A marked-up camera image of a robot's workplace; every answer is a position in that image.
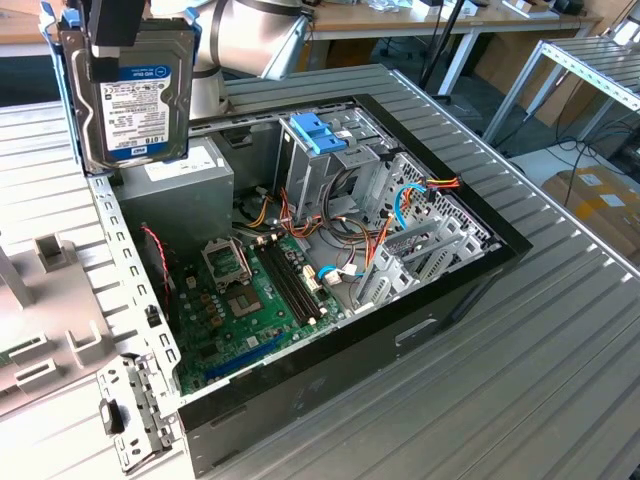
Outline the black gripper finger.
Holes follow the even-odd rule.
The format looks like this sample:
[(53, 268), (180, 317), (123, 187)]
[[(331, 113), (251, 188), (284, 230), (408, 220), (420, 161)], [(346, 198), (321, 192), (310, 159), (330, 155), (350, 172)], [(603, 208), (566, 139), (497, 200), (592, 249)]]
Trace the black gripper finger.
[(117, 80), (121, 49), (134, 45), (145, 4), (144, 0), (90, 2), (88, 48), (92, 82)]

